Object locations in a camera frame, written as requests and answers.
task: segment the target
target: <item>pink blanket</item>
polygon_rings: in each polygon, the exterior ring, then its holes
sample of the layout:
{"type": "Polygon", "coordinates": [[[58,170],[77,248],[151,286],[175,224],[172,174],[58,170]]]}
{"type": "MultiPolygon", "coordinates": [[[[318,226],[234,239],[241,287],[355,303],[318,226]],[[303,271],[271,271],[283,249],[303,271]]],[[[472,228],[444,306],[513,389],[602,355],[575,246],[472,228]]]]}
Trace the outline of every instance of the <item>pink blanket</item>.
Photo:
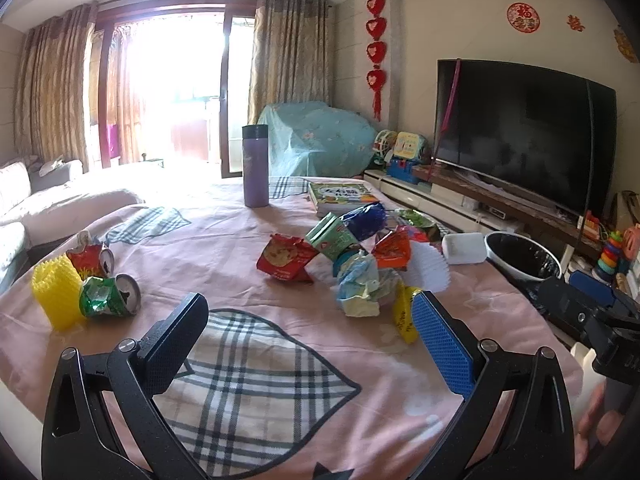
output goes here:
{"type": "MultiPolygon", "coordinates": [[[[242,203],[241,185],[231,183],[212,188],[192,208],[160,211],[159,226],[140,226],[140,218],[150,211],[143,205],[128,206],[90,227],[100,238],[115,228],[108,238],[116,272],[135,277],[142,290],[142,309],[135,318],[89,321],[64,334],[52,332],[31,294],[31,272],[0,299],[0,379],[25,406],[43,419],[64,348],[75,346],[84,354],[111,351],[125,337],[140,338],[186,293],[200,292],[209,309],[219,312],[212,313],[190,355],[196,375],[175,380],[156,403],[210,475],[306,480],[315,468],[326,468],[353,470],[351,479],[408,476],[462,398],[448,390],[421,341],[408,346],[401,340],[389,309],[361,319],[338,310],[332,267],[324,256],[307,267],[316,280],[313,285],[281,283],[255,269],[271,233],[303,236],[315,225],[318,219],[306,196],[288,196],[272,200],[268,208],[250,210],[242,203]],[[167,226],[174,230],[166,232],[167,226]],[[228,357],[231,340],[243,352],[246,378],[225,365],[239,359],[228,357]],[[290,356],[296,359],[295,373],[287,364],[290,356]],[[221,374],[228,377],[224,384],[221,374]],[[207,377],[223,397],[203,382],[207,377]],[[289,379],[278,383],[284,377],[294,377],[292,393],[289,379]],[[322,377],[324,383],[305,382],[309,377],[322,377]],[[208,401],[207,391],[213,394],[208,401]],[[234,418],[239,423],[233,427],[222,413],[226,408],[211,418],[202,407],[186,413],[185,406],[201,398],[210,402],[212,412],[229,406],[228,396],[235,396],[233,409],[239,410],[234,418]],[[294,413],[300,406],[303,415],[294,413]],[[267,415],[252,416],[260,412],[268,413],[267,421],[267,415]],[[216,427],[194,430],[192,419],[210,420],[216,427]],[[210,442],[219,433],[225,434],[225,449],[230,450],[222,457],[210,442]],[[259,452],[252,451],[256,442],[259,452]]],[[[451,267],[450,272],[451,284],[438,298],[453,317],[465,321],[477,338],[495,339],[505,350],[534,353],[550,346],[570,397],[577,397],[580,367],[517,290],[488,263],[451,267]]],[[[144,464],[115,402],[108,403],[129,456],[144,464]]],[[[500,405],[475,460],[490,450],[505,405],[500,405]]]]}

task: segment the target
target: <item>book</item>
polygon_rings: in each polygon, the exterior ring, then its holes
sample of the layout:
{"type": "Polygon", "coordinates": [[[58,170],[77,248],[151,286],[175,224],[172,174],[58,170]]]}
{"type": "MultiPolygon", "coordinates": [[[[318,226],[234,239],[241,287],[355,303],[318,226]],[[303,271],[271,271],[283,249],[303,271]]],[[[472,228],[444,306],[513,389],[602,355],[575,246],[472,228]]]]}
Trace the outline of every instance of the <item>book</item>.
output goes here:
{"type": "Polygon", "coordinates": [[[309,198],[319,218],[323,218],[327,213],[340,216],[361,206],[380,201],[364,184],[340,184],[339,182],[310,182],[309,198]]]}

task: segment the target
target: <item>white plastic container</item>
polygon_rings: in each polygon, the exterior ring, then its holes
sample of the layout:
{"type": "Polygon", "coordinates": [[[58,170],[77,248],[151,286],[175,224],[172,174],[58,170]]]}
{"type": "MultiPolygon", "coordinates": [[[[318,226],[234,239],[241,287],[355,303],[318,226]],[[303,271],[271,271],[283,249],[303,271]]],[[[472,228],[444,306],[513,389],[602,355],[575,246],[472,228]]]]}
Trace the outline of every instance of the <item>white plastic container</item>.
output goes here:
{"type": "Polygon", "coordinates": [[[486,260],[486,246],[482,233],[445,235],[442,254],[449,265],[481,264],[486,260]]]}

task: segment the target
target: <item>green can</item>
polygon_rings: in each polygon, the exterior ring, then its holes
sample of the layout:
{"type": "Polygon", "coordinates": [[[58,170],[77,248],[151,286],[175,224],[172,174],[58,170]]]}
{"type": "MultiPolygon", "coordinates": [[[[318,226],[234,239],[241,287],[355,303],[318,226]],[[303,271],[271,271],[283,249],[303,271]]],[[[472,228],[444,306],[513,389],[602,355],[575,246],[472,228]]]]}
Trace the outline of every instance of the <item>green can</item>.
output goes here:
{"type": "Polygon", "coordinates": [[[80,312],[85,317],[133,316],[139,309],[140,289],[135,280],[126,274],[119,274],[115,278],[91,276],[82,284],[80,312]]]}

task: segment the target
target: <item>curtain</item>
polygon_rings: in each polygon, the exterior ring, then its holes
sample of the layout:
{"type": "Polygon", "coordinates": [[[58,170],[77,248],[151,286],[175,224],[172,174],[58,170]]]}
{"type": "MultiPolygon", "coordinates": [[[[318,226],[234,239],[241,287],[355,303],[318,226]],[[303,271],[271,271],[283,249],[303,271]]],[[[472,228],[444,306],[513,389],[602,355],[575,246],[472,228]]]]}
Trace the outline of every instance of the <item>curtain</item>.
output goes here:
{"type": "Polygon", "coordinates": [[[88,66],[96,17],[83,5],[32,28],[24,43],[15,102],[15,145],[43,160],[60,155],[88,168],[88,66]]]}
{"type": "Polygon", "coordinates": [[[109,54],[107,124],[117,124],[120,164],[142,160],[145,105],[136,77],[132,73],[133,41],[131,26],[117,27],[113,32],[109,54]]]}
{"type": "Polygon", "coordinates": [[[258,0],[249,122],[267,104],[324,101],[334,80],[334,8],[327,0],[258,0]]]}

